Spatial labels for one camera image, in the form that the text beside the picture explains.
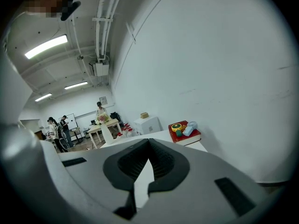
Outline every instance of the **flower bouquet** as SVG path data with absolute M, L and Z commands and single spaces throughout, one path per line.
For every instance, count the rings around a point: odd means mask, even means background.
M 99 124 L 107 123 L 108 121 L 109 121 L 109 116 L 107 115 L 106 112 L 104 112 L 97 117 L 95 123 L 99 125 Z

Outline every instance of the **red book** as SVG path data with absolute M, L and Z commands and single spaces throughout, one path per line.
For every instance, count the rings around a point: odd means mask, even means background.
M 188 124 L 188 122 L 186 120 L 184 120 L 181 122 L 177 122 L 175 124 L 181 124 L 182 126 L 183 125 L 186 126 Z M 172 125 L 174 125 L 174 124 L 168 125 L 168 130 L 169 130 L 170 136 L 172 138 L 172 141 L 174 143 L 180 144 L 180 145 L 188 145 L 188 144 L 192 144 L 192 143 L 200 140 L 201 133 L 197 129 L 193 130 L 189 136 L 183 135 L 182 137 L 178 137 L 177 134 L 175 132 L 173 132 L 171 129 Z

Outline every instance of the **green object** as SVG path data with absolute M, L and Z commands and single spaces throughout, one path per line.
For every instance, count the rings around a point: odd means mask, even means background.
M 176 135 L 177 135 L 178 137 L 182 137 L 182 136 L 183 136 L 182 131 L 177 130 L 177 131 L 176 131 Z

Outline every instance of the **white vase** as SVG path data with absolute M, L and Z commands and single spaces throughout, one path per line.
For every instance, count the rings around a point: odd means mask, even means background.
M 101 123 L 101 130 L 106 144 L 112 144 L 114 142 L 114 139 L 105 123 Z

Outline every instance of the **fluorescent light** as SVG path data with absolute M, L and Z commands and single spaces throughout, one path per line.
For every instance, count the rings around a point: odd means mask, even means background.
M 50 49 L 52 47 L 55 47 L 57 45 L 60 45 L 60 44 L 63 44 L 63 43 L 66 43 L 67 42 L 67 37 L 66 35 L 62 35 L 62 36 L 59 36 L 59 37 L 56 37 L 52 40 L 49 40 L 41 45 L 39 45 L 38 47 L 35 47 L 33 48 L 31 51 L 27 52 L 25 54 L 25 56 L 28 58 L 28 59 L 31 59 L 32 57 L 36 56 L 37 54 L 47 50 L 47 49 Z
M 47 98 L 47 97 L 49 97 L 49 96 L 51 96 L 51 95 L 52 95 L 51 93 L 49 93 L 49 94 L 47 94 L 47 95 L 44 95 L 44 96 L 42 96 L 42 97 L 36 99 L 36 102 L 38 102 L 38 101 L 40 101 L 40 100 L 42 100 L 42 99 L 45 99 L 45 98 Z
M 88 83 L 85 81 L 85 82 L 82 82 L 82 83 L 79 83 L 79 84 L 74 84 L 74 85 L 71 85 L 71 86 L 67 86 L 67 87 L 65 87 L 65 89 L 68 90 L 68 89 L 71 89 L 71 88 L 74 88 L 74 87 L 77 87 L 77 86 L 80 86 L 80 85 L 84 85 L 84 84 L 88 84 Z

